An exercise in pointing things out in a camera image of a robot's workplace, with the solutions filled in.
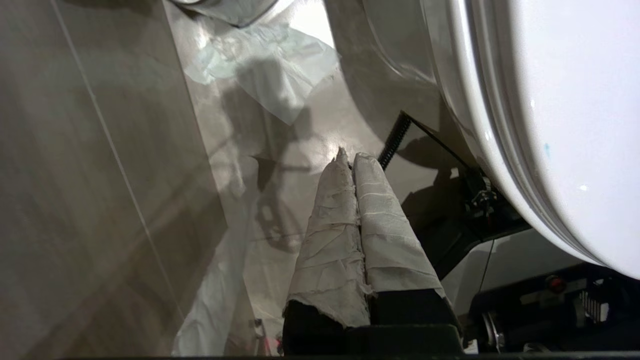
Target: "white toilet bowl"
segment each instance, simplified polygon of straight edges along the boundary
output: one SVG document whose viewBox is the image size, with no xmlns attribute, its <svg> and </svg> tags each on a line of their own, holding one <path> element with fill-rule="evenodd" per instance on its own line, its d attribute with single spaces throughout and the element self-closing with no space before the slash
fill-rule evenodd
<svg viewBox="0 0 640 360">
<path fill-rule="evenodd" d="M 640 3 L 418 2 L 404 17 L 365 2 L 389 64 L 433 74 L 477 162 L 540 234 L 640 279 Z M 404 51 L 403 33 L 424 51 Z"/>
</svg>

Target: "wire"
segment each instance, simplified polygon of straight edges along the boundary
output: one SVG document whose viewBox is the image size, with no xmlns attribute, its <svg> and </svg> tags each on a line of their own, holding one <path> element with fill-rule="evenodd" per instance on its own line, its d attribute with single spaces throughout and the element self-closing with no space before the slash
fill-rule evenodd
<svg viewBox="0 0 640 360">
<path fill-rule="evenodd" d="M 400 143 L 404 136 L 406 135 L 407 130 L 409 130 L 409 126 L 411 126 L 411 118 L 408 117 L 404 111 L 400 111 L 400 115 L 394 124 L 394 128 L 391 130 L 391 133 L 387 137 L 387 141 L 385 142 L 385 147 L 382 149 L 382 152 L 378 156 L 378 162 L 382 167 L 382 170 L 387 169 L 387 165 L 389 165 L 389 161 L 394 157 L 394 154 L 398 150 Z"/>
<path fill-rule="evenodd" d="M 478 288 L 478 292 L 482 290 L 482 285 L 484 284 L 484 277 L 486 276 L 486 270 L 489 268 L 489 261 L 491 261 L 491 254 L 493 253 L 493 246 L 495 245 L 495 240 L 491 240 L 491 249 L 489 250 L 489 256 L 486 258 L 486 264 L 484 266 L 484 272 L 482 272 L 482 280 L 480 280 L 480 287 Z"/>
<path fill-rule="evenodd" d="M 469 165 L 467 165 L 467 163 L 465 163 L 465 161 L 462 160 L 461 157 L 459 157 L 455 152 L 453 152 L 453 150 L 451 150 L 448 146 L 446 146 L 443 142 L 441 142 L 440 139 L 438 139 L 423 123 L 419 122 L 418 120 L 415 120 L 414 118 L 409 116 L 409 114 L 405 113 L 404 111 L 400 111 L 400 116 L 409 118 L 411 120 L 411 122 L 413 122 L 417 127 L 419 127 L 420 130 L 424 131 L 427 135 L 429 135 L 429 137 L 432 138 L 433 141 L 438 143 L 438 145 L 440 145 L 449 154 L 451 154 L 451 156 L 456 158 L 456 160 L 458 160 L 458 162 L 460 162 L 467 170 L 471 169 L 471 167 Z"/>
</svg>

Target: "tiled floor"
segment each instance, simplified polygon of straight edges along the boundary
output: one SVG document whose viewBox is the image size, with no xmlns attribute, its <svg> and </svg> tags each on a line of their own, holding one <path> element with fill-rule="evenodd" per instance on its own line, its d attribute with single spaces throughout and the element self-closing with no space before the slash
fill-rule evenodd
<svg viewBox="0 0 640 360">
<path fill-rule="evenodd" d="M 165 5 L 183 67 L 208 39 L 227 29 L 216 20 Z M 360 151 L 379 153 L 404 110 L 473 162 L 438 89 L 402 78 L 381 59 L 360 1 L 294 1 L 269 23 L 303 24 L 305 9 L 320 10 L 315 17 L 326 14 L 315 18 L 312 32 L 317 37 L 330 33 L 324 39 L 333 41 L 341 58 L 339 67 L 314 88 L 293 125 L 268 113 L 232 80 L 203 85 L 187 77 L 225 216 L 253 227 L 246 239 L 244 280 L 255 316 L 265 321 L 269 336 L 282 326 L 319 174 L 338 146 L 351 158 Z M 455 167 L 417 128 L 409 130 L 387 176 L 412 221 L 455 211 L 449 196 L 457 192 Z M 252 210 L 238 211 L 240 203 Z"/>
</svg>

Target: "black spring cable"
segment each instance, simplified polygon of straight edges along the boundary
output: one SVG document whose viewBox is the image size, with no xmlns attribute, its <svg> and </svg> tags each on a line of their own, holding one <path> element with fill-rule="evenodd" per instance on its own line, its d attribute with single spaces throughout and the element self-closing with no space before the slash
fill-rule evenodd
<svg viewBox="0 0 640 360">
<path fill-rule="evenodd" d="M 391 161 L 391 158 L 394 157 L 394 154 L 398 150 L 400 143 L 402 143 L 402 140 L 406 135 L 407 130 L 409 130 L 410 125 L 411 118 L 404 111 L 400 111 L 400 115 L 398 115 L 398 119 L 394 124 L 394 128 L 391 129 L 391 133 L 387 137 L 385 147 L 384 149 L 382 149 L 382 152 L 378 156 L 378 162 L 380 163 L 380 166 L 382 166 L 382 170 L 387 169 L 389 161 Z"/>
<path fill-rule="evenodd" d="M 409 114 L 404 111 L 400 111 L 400 115 L 398 115 L 398 119 L 396 120 L 396 124 L 394 128 L 391 130 L 391 133 L 387 137 L 387 142 L 385 143 L 385 147 L 378 156 L 378 162 L 382 166 L 382 170 L 387 169 L 387 165 L 389 165 L 389 161 L 394 157 L 394 154 L 400 147 L 400 143 L 404 136 L 406 135 L 407 130 L 409 130 L 409 126 L 411 123 L 414 123 L 420 130 L 424 131 L 433 141 L 438 143 L 443 149 L 445 149 L 451 156 L 453 156 L 456 160 L 458 160 L 465 169 L 470 169 L 471 167 L 467 165 L 467 163 L 462 160 L 453 150 L 451 150 L 448 146 L 446 146 L 443 142 L 440 141 L 427 127 L 421 124 L 419 121 L 415 120 Z"/>
</svg>

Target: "tile grout line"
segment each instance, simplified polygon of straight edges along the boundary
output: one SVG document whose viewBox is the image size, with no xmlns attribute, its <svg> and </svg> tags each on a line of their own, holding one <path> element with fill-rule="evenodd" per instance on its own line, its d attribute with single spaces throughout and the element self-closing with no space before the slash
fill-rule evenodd
<svg viewBox="0 0 640 360">
<path fill-rule="evenodd" d="M 248 243 L 255 243 L 258 241 L 273 241 L 273 240 L 279 240 L 282 238 L 291 238 L 293 236 L 301 236 L 301 237 L 305 237 L 307 235 L 307 233 L 296 233 L 296 234 L 285 234 L 285 235 L 281 235 L 281 236 L 269 236 L 268 238 L 255 238 L 251 241 L 249 241 Z"/>
<path fill-rule="evenodd" d="M 82 76 L 82 80 L 84 82 L 84 85 L 87 88 L 87 91 L 89 93 L 89 96 L 91 97 L 91 101 L 93 103 L 93 107 L 95 108 L 95 111 L 97 112 L 98 115 L 98 119 L 100 119 L 100 124 L 102 126 L 102 130 L 107 138 L 107 141 L 109 142 L 109 147 L 111 148 L 111 153 L 113 154 L 113 157 L 115 158 L 116 162 L 118 163 L 118 168 L 120 169 L 120 173 L 124 179 L 124 182 L 127 186 L 127 190 L 129 191 L 129 196 L 131 196 L 131 200 L 133 201 L 133 205 L 136 208 L 136 212 L 138 213 L 138 218 L 140 218 L 140 222 L 142 223 L 142 227 L 145 230 L 145 235 L 147 237 L 147 241 L 149 242 L 149 244 L 151 245 L 151 250 L 154 253 L 154 257 L 156 258 L 156 261 L 158 263 L 158 265 L 160 266 L 160 271 L 162 273 L 162 276 L 164 278 L 164 282 L 166 283 L 167 287 L 169 288 L 169 292 L 171 294 L 171 297 L 173 299 L 173 302 L 175 303 L 175 306 L 178 310 L 178 314 L 180 315 L 180 317 L 182 318 L 182 320 L 184 321 L 184 314 L 182 313 L 182 309 L 180 308 L 180 304 L 178 303 L 178 300 L 175 296 L 175 292 L 173 291 L 173 286 L 171 286 L 171 282 L 169 281 L 169 277 L 167 276 L 166 270 L 164 269 L 164 265 L 162 264 L 162 261 L 160 260 L 160 256 L 157 252 L 156 246 L 153 242 L 153 239 L 151 238 L 151 233 L 147 227 L 147 222 L 145 221 L 144 216 L 142 215 L 142 211 L 140 210 L 140 205 L 138 204 L 138 200 L 136 199 L 135 194 L 133 193 L 133 188 L 131 187 L 131 183 L 129 182 L 129 178 L 127 177 L 127 174 L 125 173 L 124 170 L 124 166 L 122 165 L 122 162 L 120 161 L 120 156 L 118 155 L 118 151 L 116 150 L 115 144 L 113 143 L 113 139 L 111 138 L 111 133 L 109 132 L 109 128 L 107 127 L 106 122 L 104 121 L 104 117 L 102 116 L 102 112 L 100 111 L 100 107 L 98 106 L 98 102 L 96 100 L 95 94 L 93 93 L 93 90 L 91 88 L 91 85 L 89 84 L 89 80 L 86 76 L 86 72 L 84 71 L 84 67 L 82 66 L 82 62 L 80 61 L 80 57 L 78 56 L 78 53 L 76 51 L 76 47 L 73 43 L 73 40 L 71 39 L 71 36 L 69 34 L 69 31 L 67 29 L 67 26 L 65 25 L 65 22 L 62 18 L 62 14 L 60 13 L 60 9 L 58 8 L 58 4 L 56 4 L 56 0 L 50 0 L 51 2 L 51 6 L 53 6 L 53 10 L 56 14 L 56 17 L 58 18 L 58 22 L 60 24 L 60 27 L 62 28 L 62 32 L 65 35 L 65 38 L 67 39 L 67 43 L 71 49 L 71 53 L 73 54 L 74 60 L 76 61 L 76 65 L 78 66 L 78 69 L 80 71 L 80 75 Z"/>
</svg>

